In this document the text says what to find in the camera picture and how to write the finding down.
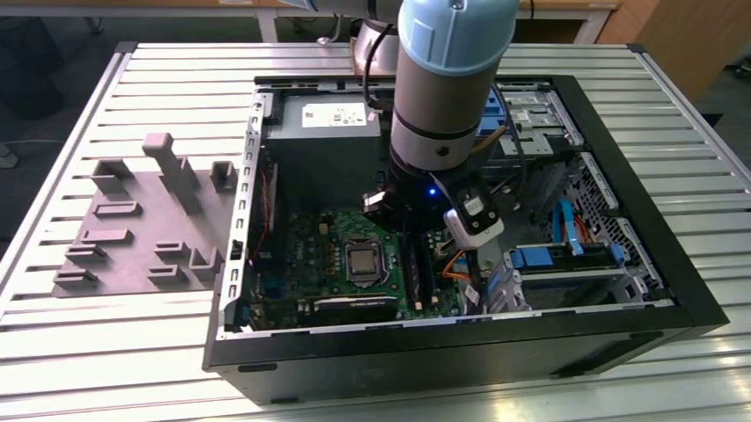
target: wooden desk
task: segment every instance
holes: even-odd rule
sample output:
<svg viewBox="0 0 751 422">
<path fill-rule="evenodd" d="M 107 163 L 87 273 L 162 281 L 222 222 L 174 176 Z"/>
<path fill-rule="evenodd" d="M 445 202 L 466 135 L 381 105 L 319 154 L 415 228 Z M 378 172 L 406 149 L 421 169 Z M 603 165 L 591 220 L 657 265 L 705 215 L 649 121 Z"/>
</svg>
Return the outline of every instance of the wooden desk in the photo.
<svg viewBox="0 0 751 422">
<path fill-rule="evenodd" d="M 575 44 L 594 44 L 621 0 L 535 0 L 535 19 L 577 20 Z M 328 13 L 290 7 L 276 0 L 0 0 L 0 16 L 67 17 L 218 17 L 259 19 L 264 42 L 278 42 L 275 19 L 328 17 Z M 531 2 L 522 0 L 518 19 L 531 17 Z"/>
</svg>

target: wooden cabinet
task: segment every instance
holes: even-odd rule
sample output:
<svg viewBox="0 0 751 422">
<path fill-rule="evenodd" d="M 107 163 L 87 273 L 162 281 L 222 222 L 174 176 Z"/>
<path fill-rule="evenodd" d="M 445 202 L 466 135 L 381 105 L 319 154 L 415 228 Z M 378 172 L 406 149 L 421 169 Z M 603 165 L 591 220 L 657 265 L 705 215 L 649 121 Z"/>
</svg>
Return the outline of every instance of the wooden cabinet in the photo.
<svg viewBox="0 0 751 422">
<path fill-rule="evenodd" d="M 749 0 L 623 0 L 598 39 L 601 44 L 643 44 L 694 100 L 749 41 Z"/>
</svg>

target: black cable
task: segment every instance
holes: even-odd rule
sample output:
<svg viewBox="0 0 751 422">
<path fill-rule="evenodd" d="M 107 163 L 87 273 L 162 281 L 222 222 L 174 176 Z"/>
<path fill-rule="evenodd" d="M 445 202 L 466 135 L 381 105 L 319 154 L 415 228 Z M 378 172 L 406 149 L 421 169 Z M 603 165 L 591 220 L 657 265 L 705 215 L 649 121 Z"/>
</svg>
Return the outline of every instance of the black cable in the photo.
<svg viewBox="0 0 751 422">
<path fill-rule="evenodd" d="M 467 251 L 465 253 L 465 258 L 467 259 L 467 272 L 470 273 L 470 284 L 478 292 L 479 299 L 477 303 L 477 314 L 483 313 L 485 306 L 485 288 L 483 288 L 483 275 L 481 274 L 481 259 L 478 257 L 478 251 Z"/>
<path fill-rule="evenodd" d="M 394 27 L 395 26 L 393 24 L 389 24 L 383 32 L 381 32 L 381 34 L 378 35 L 378 38 L 375 39 L 374 42 L 374 46 L 371 47 L 371 51 L 367 52 L 366 69 L 363 70 L 363 96 L 366 97 L 367 106 L 377 110 L 383 110 L 383 107 L 379 101 L 371 97 L 371 90 L 369 86 L 370 84 L 369 79 L 371 77 L 371 66 L 374 64 L 374 58 L 377 57 L 378 47 L 381 46 L 381 43 L 385 42 L 386 36 L 391 32 L 391 28 Z"/>
</svg>

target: white label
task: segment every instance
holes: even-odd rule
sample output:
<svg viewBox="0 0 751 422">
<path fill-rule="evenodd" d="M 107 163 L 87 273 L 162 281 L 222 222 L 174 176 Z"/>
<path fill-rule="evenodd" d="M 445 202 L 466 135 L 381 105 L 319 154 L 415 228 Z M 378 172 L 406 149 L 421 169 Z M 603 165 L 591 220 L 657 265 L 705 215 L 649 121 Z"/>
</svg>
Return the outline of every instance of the white label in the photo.
<svg viewBox="0 0 751 422">
<path fill-rule="evenodd" d="M 306 104 L 303 127 L 365 126 L 366 105 L 363 103 Z"/>
<path fill-rule="evenodd" d="M 465 289 L 465 296 L 467 296 L 467 299 L 470 299 L 475 305 L 481 303 L 481 294 L 470 285 L 467 285 Z"/>
<path fill-rule="evenodd" d="M 473 199 L 465 202 L 465 209 L 467 210 L 467 213 L 473 216 L 482 213 L 483 201 L 481 200 L 479 196 L 475 196 Z"/>
</svg>

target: aluminum profile table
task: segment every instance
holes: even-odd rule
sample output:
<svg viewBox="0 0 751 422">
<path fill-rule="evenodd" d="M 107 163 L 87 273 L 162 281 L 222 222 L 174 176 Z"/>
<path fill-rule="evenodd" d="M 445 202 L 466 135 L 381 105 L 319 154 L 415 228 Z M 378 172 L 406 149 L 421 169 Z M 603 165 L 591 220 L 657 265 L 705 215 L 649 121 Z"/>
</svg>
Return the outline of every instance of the aluminum profile table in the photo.
<svg viewBox="0 0 751 422">
<path fill-rule="evenodd" d="M 0 418 L 749 420 L 751 178 L 649 55 L 623 46 L 517 45 L 499 72 L 579 78 L 730 317 L 703 338 L 595 377 L 262 410 L 200 370 L 210 291 L 52 298 L 96 160 L 156 171 L 140 146 L 158 131 L 196 170 L 239 161 L 254 76 L 350 71 L 347 45 L 140 44 L 115 54 L 0 264 Z"/>
</svg>

